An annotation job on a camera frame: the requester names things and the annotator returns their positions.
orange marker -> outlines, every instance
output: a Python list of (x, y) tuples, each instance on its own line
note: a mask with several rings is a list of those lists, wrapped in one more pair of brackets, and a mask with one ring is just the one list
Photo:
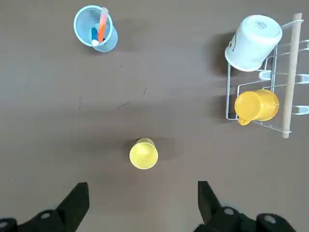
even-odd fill
[(108, 10), (105, 7), (102, 7), (101, 16), (100, 16), (100, 23), (98, 26), (98, 41), (99, 43), (103, 42), (105, 27), (108, 17)]

dish rack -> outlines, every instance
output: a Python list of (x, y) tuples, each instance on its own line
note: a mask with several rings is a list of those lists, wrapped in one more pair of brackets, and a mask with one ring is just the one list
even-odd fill
[[(280, 101), (280, 109), (282, 111), (283, 105), (283, 119), (280, 122), (272, 122), (270, 121), (253, 121), (254, 123), (279, 131), (282, 133), (283, 138), (289, 138), (290, 124), (291, 124), (291, 117), (292, 115), (306, 115), (309, 114), (309, 105), (293, 105), (293, 97), (294, 97), (294, 87), (295, 85), (305, 85), (309, 84), (309, 74), (297, 74), (297, 58), (299, 52), (304, 52), (309, 50), (309, 40), (302, 40), (300, 41), (300, 30), (301, 24), (304, 22), (302, 19), (302, 14), (297, 13), (293, 16), (293, 20), (283, 26), (282, 32), (287, 30), (288, 28), (292, 28), (292, 36), (291, 42), (283, 45), (277, 44), (273, 49), (272, 53), (266, 58), (263, 62), (262, 69), (258, 69), (259, 72), (259, 80), (253, 82), (247, 82), (244, 84), (240, 84), (237, 86), (237, 97), (241, 93), (241, 89), (244, 86), (248, 85), (256, 85), (262, 84), (264, 85), (263, 89), (269, 89), (270, 91), (274, 92), (277, 88), (283, 88), (285, 90), (284, 94), (284, 104)], [(306, 45), (305, 48), (299, 48), (299, 45)], [(280, 48), (288, 48), (290, 47), (289, 52), (285, 53), (278, 53), (278, 49)], [(277, 61), (278, 58), (281, 56), (289, 56), (289, 66), (288, 72), (282, 73), (277, 72)], [(277, 75), (286, 75), (287, 82), (285, 84), (276, 84), (276, 76)], [(230, 88), (231, 88), (231, 65), (228, 63), (227, 67), (227, 86), (226, 86), (226, 111), (225, 117), (227, 120), (238, 120), (238, 116), (236, 114), (235, 117), (230, 117), (229, 114), (229, 106), (230, 106)]]

yellow mug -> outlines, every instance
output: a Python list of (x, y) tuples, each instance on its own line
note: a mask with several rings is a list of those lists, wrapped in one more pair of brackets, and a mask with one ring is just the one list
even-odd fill
[(278, 97), (267, 89), (244, 92), (235, 101), (235, 111), (241, 125), (247, 125), (252, 120), (270, 120), (278, 110)]
[(152, 168), (158, 160), (158, 151), (149, 138), (139, 139), (130, 150), (130, 161), (139, 169)]

white mug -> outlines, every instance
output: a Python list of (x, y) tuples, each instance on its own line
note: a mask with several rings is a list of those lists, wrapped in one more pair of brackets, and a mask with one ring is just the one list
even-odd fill
[(234, 68), (252, 72), (259, 69), (282, 38), (280, 25), (264, 15), (246, 17), (225, 49), (225, 58)]

plastic cup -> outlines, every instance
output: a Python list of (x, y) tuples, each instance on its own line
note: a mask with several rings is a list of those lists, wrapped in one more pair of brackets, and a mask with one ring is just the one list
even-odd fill
[(246, 17), (225, 49), (225, 58), (234, 68), (252, 72), (263, 61), (282, 37), (280, 25), (265, 15)]
[(158, 160), (158, 151), (149, 138), (139, 139), (130, 150), (130, 161), (139, 169), (152, 168)]
[(93, 47), (99, 52), (108, 52), (111, 51), (118, 42), (118, 33), (112, 24), (110, 15), (108, 15), (103, 42), (95, 47), (91, 44), (91, 28), (96, 28), (98, 30), (101, 9), (102, 7), (95, 5), (83, 7), (77, 12), (73, 26), (76, 37), (83, 44)]
[(270, 120), (278, 110), (278, 97), (267, 89), (244, 92), (235, 101), (235, 111), (241, 125), (247, 125), (252, 120)]

